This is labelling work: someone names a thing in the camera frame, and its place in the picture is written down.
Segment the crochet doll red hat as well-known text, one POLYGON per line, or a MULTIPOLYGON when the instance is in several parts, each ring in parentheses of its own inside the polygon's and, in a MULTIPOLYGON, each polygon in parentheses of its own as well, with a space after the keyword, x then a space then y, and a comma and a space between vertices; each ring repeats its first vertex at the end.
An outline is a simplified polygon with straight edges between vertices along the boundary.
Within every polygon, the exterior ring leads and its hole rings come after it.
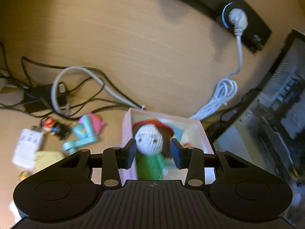
POLYGON ((168 174, 165 160, 171 157, 173 129, 152 118, 134 123, 132 133, 136 140, 137 179, 162 180, 168 174))

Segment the pink cardboard box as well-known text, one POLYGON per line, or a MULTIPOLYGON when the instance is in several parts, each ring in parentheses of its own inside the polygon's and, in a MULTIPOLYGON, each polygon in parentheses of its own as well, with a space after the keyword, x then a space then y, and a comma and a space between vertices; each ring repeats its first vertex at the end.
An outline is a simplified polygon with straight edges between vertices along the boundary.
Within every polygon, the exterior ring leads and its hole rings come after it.
MULTIPOLYGON (((191 147, 200 148, 205 154, 214 154, 214 149, 198 120, 137 109, 129 109, 123 118, 122 146, 133 137, 132 125, 135 122, 152 118, 172 127, 175 132, 174 137, 178 139, 182 146, 188 144, 191 147)), ((166 159, 166 166, 168 167, 168 174, 163 177, 163 180, 181 180, 183 184, 185 183, 186 169, 176 169, 173 159, 166 159)), ((119 170, 119 174, 122 184, 126 180, 137 180, 136 161, 134 160, 130 169, 119 170)), ((215 180, 214 168, 205 168, 205 183, 211 184, 215 180)))

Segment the pink round toy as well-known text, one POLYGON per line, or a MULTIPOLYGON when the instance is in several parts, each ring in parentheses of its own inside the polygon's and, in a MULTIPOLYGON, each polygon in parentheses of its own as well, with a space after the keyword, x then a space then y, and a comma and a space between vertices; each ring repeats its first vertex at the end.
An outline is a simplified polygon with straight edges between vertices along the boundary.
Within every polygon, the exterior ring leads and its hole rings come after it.
POLYGON ((79 124, 76 126, 76 134, 80 138, 85 138, 88 135, 98 135, 105 125, 99 115, 88 113, 79 119, 79 124))

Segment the teal toy stand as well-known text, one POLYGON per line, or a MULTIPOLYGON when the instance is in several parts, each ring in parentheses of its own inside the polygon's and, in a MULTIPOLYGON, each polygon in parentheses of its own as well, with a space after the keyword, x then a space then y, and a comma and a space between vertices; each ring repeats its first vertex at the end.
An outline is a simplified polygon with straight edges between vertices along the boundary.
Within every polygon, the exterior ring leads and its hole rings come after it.
POLYGON ((98 136, 95 133, 94 114, 88 113, 79 119, 72 132, 78 138, 74 141, 67 141, 63 144, 63 150, 70 155, 74 154, 80 147, 90 145, 98 141, 98 136))

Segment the small red black figure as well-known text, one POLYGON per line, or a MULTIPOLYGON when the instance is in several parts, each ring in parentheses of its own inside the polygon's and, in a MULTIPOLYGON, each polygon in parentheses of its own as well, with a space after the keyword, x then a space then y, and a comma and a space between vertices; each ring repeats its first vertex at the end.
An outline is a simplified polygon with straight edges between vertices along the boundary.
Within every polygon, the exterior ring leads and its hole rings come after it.
POLYGON ((42 130, 49 132, 59 140, 64 140, 71 134, 71 129, 68 125, 60 123, 49 116, 42 118, 40 121, 40 126, 42 130))

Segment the white rectangular card box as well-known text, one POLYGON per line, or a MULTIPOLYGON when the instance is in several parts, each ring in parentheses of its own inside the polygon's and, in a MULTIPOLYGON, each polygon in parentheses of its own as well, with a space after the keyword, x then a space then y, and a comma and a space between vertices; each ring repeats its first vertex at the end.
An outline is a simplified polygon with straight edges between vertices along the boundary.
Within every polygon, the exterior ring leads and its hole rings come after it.
POLYGON ((44 142, 44 133, 30 129, 23 129, 14 150, 12 163, 24 169, 34 168, 35 154, 44 142))

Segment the black power adapter brick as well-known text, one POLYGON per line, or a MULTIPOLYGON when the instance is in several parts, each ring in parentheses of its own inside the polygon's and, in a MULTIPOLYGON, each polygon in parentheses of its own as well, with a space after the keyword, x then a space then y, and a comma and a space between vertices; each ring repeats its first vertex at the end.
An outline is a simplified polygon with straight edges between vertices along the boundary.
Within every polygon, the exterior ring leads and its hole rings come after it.
MULTIPOLYGON (((35 113, 53 108, 51 101, 52 84, 38 85, 26 90, 22 105, 27 113, 35 113)), ((59 106, 67 104, 66 85, 60 82, 57 89, 57 102, 59 106)))

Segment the yellow bell keychain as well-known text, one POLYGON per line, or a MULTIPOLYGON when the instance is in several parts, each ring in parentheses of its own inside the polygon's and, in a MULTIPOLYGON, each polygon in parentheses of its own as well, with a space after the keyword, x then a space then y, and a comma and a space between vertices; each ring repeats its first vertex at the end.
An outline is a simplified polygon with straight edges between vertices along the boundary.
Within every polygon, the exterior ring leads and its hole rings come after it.
POLYGON ((33 175, 33 172, 31 171, 28 170, 22 171, 19 175, 19 181, 23 181, 24 179, 30 177, 31 175, 33 175))

